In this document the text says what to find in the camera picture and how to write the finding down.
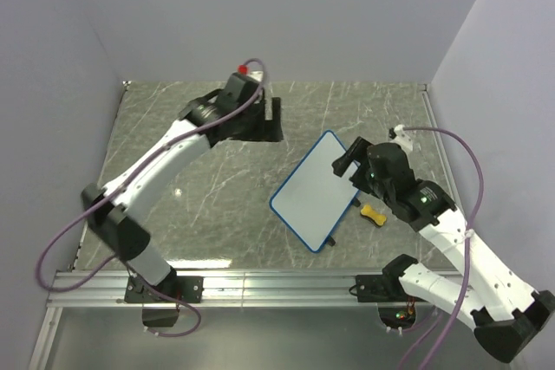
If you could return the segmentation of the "yellow whiteboard eraser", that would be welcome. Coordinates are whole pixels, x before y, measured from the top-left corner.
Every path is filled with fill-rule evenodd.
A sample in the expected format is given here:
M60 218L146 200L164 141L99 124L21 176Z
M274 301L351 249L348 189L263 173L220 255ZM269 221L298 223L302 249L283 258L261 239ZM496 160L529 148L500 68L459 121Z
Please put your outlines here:
M380 213L369 204L365 204L362 207L360 215L369 220L376 227L383 227L387 222L387 216Z

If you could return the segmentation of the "blue-framed whiteboard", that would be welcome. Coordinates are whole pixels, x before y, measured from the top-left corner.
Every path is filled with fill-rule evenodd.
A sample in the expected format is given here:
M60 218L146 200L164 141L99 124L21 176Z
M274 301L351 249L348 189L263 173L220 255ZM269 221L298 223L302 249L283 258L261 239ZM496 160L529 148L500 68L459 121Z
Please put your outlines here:
M324 131L270 198L273 213L312 253L323 249L357 201L359 191L348 179L357 164L342 177L333 173L332 163L346 151L333 131Z

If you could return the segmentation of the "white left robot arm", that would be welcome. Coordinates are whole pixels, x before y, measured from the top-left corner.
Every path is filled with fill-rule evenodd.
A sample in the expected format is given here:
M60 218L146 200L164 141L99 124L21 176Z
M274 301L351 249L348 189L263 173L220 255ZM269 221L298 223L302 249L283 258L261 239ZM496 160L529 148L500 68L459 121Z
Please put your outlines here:
M82 191L88 227L114 256L142 278L155 302L180 296L175 269L155 249L143 216L169 183L195 159L224 140L279 142L283 139L281 100L260 95L232 116L242 94L218 88L190 101L165 135L130 168L102 188Z

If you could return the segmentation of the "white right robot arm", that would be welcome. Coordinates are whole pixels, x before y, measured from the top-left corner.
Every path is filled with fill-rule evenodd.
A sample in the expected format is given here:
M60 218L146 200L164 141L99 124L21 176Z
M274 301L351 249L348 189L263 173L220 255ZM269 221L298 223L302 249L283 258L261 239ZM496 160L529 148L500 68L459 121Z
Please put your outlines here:
M454 200L435 182L418 179L399 140L372 144L357 138L332 163L359 191L380 199L403 223L431 243L462 274L456 284L415 258L400 255L382 270L382 288L395 301L407 295L449 313L473 331L494 359L511 362L554 314L554 295L512 272L471 228Z

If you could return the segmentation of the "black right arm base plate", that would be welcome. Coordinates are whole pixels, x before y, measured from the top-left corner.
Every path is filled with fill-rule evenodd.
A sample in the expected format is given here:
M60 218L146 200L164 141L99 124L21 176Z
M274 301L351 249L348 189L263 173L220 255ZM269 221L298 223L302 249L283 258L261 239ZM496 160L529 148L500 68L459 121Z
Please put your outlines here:
M423 302L419 297L408 295L397 278L385 275L356 275L355 284L348 291L360 303Z

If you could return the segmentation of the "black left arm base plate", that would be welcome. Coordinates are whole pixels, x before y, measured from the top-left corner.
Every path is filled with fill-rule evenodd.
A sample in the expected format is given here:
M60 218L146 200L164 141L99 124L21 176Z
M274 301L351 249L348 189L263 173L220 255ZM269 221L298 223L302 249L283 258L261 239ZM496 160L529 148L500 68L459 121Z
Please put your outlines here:
M148 286L138 276L129 277L124 295L125 303L166 302L167 297L187 303L200 303L204 289L202 276L174 276L157 286Z

